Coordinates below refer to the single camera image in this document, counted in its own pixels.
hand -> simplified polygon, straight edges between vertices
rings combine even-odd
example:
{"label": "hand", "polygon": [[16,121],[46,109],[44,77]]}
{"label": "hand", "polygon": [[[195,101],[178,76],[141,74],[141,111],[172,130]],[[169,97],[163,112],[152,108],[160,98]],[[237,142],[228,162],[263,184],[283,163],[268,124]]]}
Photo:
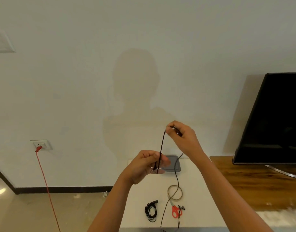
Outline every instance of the hand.
{"label": "hand", "polygon": [[[154,163],[159,161],[160,153],[156,151],[140,151],[138,155],[132,160],[132,162],[123,170],[121,176],[123,176],[131,184],[138,184],[149,173],[155,174],[153,171]],[[160,167],[166,167],[170,165],[170,160],[163,154],[161,154]]]}
{"label": "hand", "polygon": [[[182,137],[178,136],[173,130],[173,126],[182,133]],[[178,148],[189,158],[192,158],[196,154],[204,154],[196,134],[191,127],[181,122],[173,121],[166,126],[166,133],[173,139]]]}

television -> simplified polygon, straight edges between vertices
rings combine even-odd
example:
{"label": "television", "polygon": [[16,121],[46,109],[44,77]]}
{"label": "television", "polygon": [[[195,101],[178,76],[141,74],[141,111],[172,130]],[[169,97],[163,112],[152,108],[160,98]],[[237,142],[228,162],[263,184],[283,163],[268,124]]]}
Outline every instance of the television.
{"label": "television", "polygon": [[265,75],[233,164],[296,164],[296,72]]}

red scissors handle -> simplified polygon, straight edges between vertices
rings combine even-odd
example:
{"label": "red scissors handle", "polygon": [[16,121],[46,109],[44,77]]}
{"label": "red scissors handle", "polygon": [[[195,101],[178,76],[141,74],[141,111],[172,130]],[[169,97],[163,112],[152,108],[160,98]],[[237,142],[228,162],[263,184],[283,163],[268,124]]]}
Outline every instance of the red scissors handle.
{"label": "red scissors handle", "polygon": [[173,215],[173,218],[178,218],[178,216],[181,216],[182,215],[182,210],[180,210],[179,208],[177,208],[175,205],[172,206],[173,208],[173,211],[172,211],[172,215]]}

tiled floor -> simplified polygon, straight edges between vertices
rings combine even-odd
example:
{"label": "tiled floor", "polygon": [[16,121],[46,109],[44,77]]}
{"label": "tiled floor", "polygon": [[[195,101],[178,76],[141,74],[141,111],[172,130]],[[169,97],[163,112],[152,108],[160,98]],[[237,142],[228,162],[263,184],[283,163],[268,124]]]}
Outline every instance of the tiled floor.
{"label": "tiled floor", "polygon": [[[15,195],[0,179],[0,232],[58,231],[47,194]],[[105,199],[103,193],[52,194],[62,232],[85,232]]]}

power socket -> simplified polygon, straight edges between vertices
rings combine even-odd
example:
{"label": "power socket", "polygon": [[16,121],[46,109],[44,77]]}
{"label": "power socket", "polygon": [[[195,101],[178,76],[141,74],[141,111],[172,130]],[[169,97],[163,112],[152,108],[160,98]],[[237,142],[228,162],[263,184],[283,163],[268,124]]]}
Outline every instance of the power socket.
{"label": "power socket", "polygon": [[44,151],[44,150],[52,150],[51,145],[49,144],[48,140],[30,140],[30,142],[33,143],[35,149],[37,147],[42,147],[42,149],[40,149],[40,151]]}

